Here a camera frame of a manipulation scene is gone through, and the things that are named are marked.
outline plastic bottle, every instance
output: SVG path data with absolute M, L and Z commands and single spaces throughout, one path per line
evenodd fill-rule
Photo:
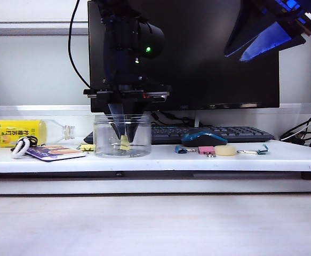
M 19 138 L 29 135 L 38 138 L 38 145 L 50 145 L 74 139 L 74 129 L 74 126 L 62 126 L 49 119 L 0 120 L 0 147 L 14 147 Z

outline desk surface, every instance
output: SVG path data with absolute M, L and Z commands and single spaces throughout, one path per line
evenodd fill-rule
M 230 143 L 237 150 L 258 150 L 262 143 Z M 238 154 L 207 158 L 198 153 L 176 154 L 174 145 L 152 146 L 150 155 L 138 158 L 86 157 L 43 162 L 25 156 L 11 159 L 7 148 L 0 148 L 0 173 L 82 172 L 82 171 L 311 171 L 311 148 L 280 141 L 269 141 L 267 155 Z
M 0 197 L 0 255 L 311 256 L 311 194 Z

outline clear plastic jar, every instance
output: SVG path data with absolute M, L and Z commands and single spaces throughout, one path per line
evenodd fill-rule
M 93 136 L 99 157 L 140 157 L 151 150 L 150 120 L 145 115 L 97 115 Z

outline blue mouse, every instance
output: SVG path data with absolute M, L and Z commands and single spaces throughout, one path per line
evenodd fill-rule
M 228 141 L 212 132 L 202 131 L 183 135 L 181 143 L 185 147 L 200 147 L 226 145 Z

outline black keyboard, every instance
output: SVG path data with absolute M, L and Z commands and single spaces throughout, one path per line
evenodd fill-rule
M 181 144 L 181 136 L 201 131 L 212 132 L 228 140 L 228 142 L 265 142 L 274 138 L 271 134 L 248 126 L 231 127 L 181 127 L 152 126 L 151 144 Z

